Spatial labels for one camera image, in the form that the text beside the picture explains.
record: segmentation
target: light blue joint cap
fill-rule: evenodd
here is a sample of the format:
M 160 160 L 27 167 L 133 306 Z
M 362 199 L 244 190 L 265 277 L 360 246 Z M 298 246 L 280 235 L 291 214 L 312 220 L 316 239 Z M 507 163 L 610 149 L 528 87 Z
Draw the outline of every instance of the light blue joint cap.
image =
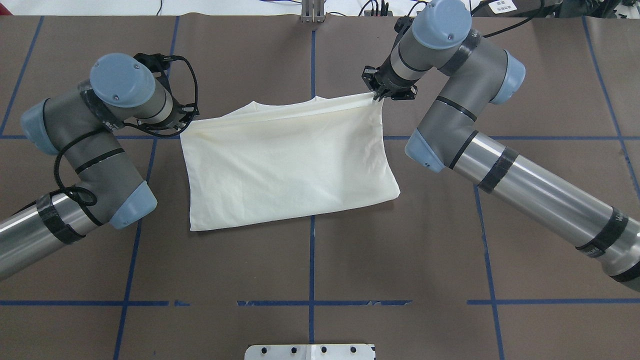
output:
M 47 128 L 44 126 L 44 99 L 39 104 L 27 110 L 20 117 L 20 126 L 30 142 L 47 155 L 58 155 L 58 150 L 51 143 Z
M 420 44 L 435 50 L 459 46 L 471 30 L 471 14 L 459 0 L 432 0 L 413 20 Z
M 409 141 L 404 147 L 404 153 L 433 172 L 440 172 L 444 168 L 444 164 L 440 161 L 436 153 L 433 152 L 433 149 L 418 129 L 413 130 L 413 134 L 411 134 Z
M 527 69 L 525 69 L 524 65 L 522 65 L 518 59 L 509 54 L 509 51 L 505 50 L 504 52 L 507 53 L 507 72 L 504 75 L 504 80 L 502 81 L 500 90 L 498 90 L 498 94 L 491 100 L 491 103 L 496 105 L 509 100 L 511 96 L 518 91 L 527 74 Z
M 146 66 L 127 54 L 111 53 L 91 68 L 89 82 L 100 100 L 119 108 L 144 104 L 156 90 L 156 79 Z
M 149 185 L 143 181 L 127 200 L 120 206 L 120 209 L 113 214 L 109 224 L 120 230 L 124 227 L 135 223 L 141 218 L 147 216 L 156 208 L 158 201 L 151 192 Z

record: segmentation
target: white mounting plate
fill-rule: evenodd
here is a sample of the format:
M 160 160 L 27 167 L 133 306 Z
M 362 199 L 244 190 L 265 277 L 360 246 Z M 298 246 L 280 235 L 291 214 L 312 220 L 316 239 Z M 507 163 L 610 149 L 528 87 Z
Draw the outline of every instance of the white mounting plate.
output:
M 371 344 L 253 345 L 246 349 L 244 360 L 375 360 L 375 348 Z

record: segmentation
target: table surface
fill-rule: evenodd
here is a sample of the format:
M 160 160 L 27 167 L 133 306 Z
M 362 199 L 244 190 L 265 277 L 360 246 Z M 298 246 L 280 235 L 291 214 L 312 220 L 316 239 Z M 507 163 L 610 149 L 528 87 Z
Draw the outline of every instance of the table surface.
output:
M 474 26 L 488 33 L 513 21 Z M 394 23 L 1 17 L 0 214 L 56 188 L 53 158 L 24 138 L 20 115 L 76 86 L 103 54 L 185 56 L 205 119 L 251 101 L 366 91 L 362 69 L 387 56 Z M 640 73 L 628 71 L 640 58 L 639 29 L 536 19 L 493 37 L 525 64 L 527 79 L 476 127 L 639 218 Z M 187 69 L 174 66 L 171 79 L 178 99 L 190 101 Z M 431 71 L 416 100 L 384 105 L 385 148 L 402 194 L 338 213 L 189 232 L 179 140 L 118 133 L 157 209 L 0 282 L 1 357 L 242 359 L 253 344 L 364 342 L 378 359 L 636 358 L 640 344 L 629 334 L 640 330 L 638 293 L 458 174 L 433 174 L 404 155 L 445 80 Z M 67 164 L 61 174 L 75 181 Z

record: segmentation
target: white cloth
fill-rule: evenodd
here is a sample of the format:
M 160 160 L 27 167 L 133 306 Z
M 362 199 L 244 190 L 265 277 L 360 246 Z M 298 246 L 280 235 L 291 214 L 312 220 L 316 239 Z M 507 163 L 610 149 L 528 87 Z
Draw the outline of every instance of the white cloth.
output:
M 398 197 L 372 93 L 252 102 L 180 136 L 192 231 L 360 208 Z

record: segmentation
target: silver metal tube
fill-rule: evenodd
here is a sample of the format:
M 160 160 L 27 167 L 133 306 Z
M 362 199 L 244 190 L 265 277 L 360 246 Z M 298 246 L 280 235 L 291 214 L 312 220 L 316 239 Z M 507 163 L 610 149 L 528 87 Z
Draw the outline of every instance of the silver metal tube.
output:
M 52 202 L 64 223 L 75 232 L 85 235 L 97 227 L 66 195 L 55 195 Z M 0 223 L 0 281 L 63 246 L 44 225 L 35 205 L 6 219 Z
M 506 147 L 478 133 L 460 156 L 454 171 L 474 184 L 486 181 L 495 171 Z M 503 170 L 490 193 L 529 215 L 577 248 L 609 237 L 604 250 L 585 252 L 602 263 L 604 272 L 622 284 L 640 291 L 640 281 L 617 279 L 640 261 L 640 224 L 610 205 L 580 190 L 559 176 L 517 155 Z

